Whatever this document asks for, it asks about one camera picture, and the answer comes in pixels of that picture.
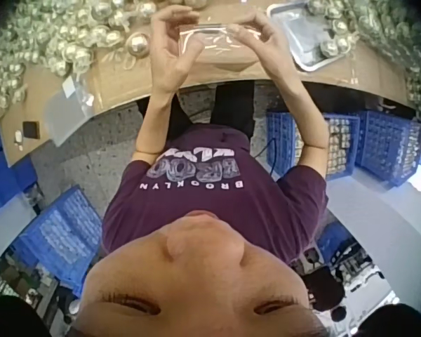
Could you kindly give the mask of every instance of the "white label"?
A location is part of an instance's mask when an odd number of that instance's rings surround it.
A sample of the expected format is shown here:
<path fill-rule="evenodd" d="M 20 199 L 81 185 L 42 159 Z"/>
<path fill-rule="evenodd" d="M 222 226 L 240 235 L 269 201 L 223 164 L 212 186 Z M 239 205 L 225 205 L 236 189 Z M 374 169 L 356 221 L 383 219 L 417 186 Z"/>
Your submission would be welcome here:
<path fill-rule="evenodd" d="M 69 98 L 75 92 L 75 84 L 73 83 L 72 76 L 69 76 L 62 83 L 62 88 L 64 89 L 65 97 Z"/>

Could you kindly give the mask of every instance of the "metal tray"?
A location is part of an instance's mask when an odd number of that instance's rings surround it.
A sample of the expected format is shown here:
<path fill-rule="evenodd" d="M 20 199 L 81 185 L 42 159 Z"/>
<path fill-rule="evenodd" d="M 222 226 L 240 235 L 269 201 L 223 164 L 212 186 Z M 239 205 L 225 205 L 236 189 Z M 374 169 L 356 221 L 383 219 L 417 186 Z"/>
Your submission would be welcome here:
<path fill-rule="evenodd" d="M 329 22 L 311 15 L 306 5 L 307 1 L 271 5 L 267 15 L 286 33 L 296 64 L 306 72 L 314 72 L 345 55 L 327 58 L 321 53 L 320 43 L 332 37 Z"/>

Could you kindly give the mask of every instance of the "cable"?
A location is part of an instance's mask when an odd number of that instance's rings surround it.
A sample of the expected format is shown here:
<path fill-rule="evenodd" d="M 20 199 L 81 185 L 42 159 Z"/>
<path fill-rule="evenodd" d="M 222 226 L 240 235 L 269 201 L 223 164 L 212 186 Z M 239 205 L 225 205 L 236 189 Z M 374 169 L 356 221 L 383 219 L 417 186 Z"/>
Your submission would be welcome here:
<path fill-rule="evenodd" d="M 254 157 L 254 159 L 258 158 L 262 153 L 264 153 L 268 147 L 274 143 L 274 161 L 273 161 L 273 165 L 272 165 L 272 170 L 270 171 L 270 175 L 273 175 L 273 171 L 274 171 L 274 167 L 276 166 L 276 138 L 272 138 L 268 141 L 268 143 L 265 145 L 265 147 L 258 153 L 257 156 Z"/>

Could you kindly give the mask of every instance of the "floor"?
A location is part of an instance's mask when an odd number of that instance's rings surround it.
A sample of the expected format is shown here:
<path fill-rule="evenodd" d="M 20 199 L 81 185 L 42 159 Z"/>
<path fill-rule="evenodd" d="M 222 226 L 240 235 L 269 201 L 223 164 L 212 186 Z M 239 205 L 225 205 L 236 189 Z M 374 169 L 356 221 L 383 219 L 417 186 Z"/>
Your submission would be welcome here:
<path fill-rule="evenodd" d="M 201 86 L 181 93 L 180 102 L 188 115 L 194 115 L 194 122 L 207 122 L 214 96 L 215 86 Z M 283 106 L 283 101 L 272 82 L 257 81 L 254 105 L 256 127 L 251 153 L 257 155 L 267 143 L 265 111 Z M 129 163 L 141 123 L 138 107 L 132 104 L 90 120 L 61 147 L 48 142 L 34 151 L 31 158 L 45 205 L 71 186 L 80 185 L 103 217 Z"/>

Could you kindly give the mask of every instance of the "table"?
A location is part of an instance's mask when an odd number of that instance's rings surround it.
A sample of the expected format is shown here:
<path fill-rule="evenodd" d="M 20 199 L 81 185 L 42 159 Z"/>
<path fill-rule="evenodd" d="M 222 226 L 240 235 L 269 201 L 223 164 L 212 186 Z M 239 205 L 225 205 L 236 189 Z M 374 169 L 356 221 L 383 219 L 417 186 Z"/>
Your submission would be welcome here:
<path fill-rule="evenodd" d="M 253 6 L 266 10 L 269 5 L 277 2 L 250 0 L 245 4 L 237 0 L 210 0 L 210 5 L 201 11 L 201 21 L 233 22 L 235 18 L 251 11 Z M 131 32 L 136 31 L 148 33 L 149 27 L 131 28 Z M 94 66 L 85 75 L 88 90 L 95 96 L 95 115 L 146 97 L 152 87 L 149 58 L 137 61 L 131 70 L 124 70 L 121 63 L 103 62 L 103 57 L 108 53 L 108 50 L 98 50 Z M 303 81 L 353 88 L 409 105 L 404 74 L 404 69 L 391 64 L 367 45 L 359 42 L 356 50 L 346 58 L 316 72 L 301 73 L 300 76 Z M 268 76 L 258 62 L 226 67 L 196 64 L 184 87 L 245 79 L 268 79 Z M 62 79 L 40 66 L 29 67 L 25 72 L 24 82 L 29 88 L 26 101 L 13 105 L 0 118 L 2 143 L 9 165 L 13 165 L 49 140 L 44 126 L 44 107 L 55 93 L 62 90 Z M 39 121 L 41 138 L 25 138 L 23 151 L 20 151 L 14 145 L 14 134 L 21 130 L 24 121 Z"/>

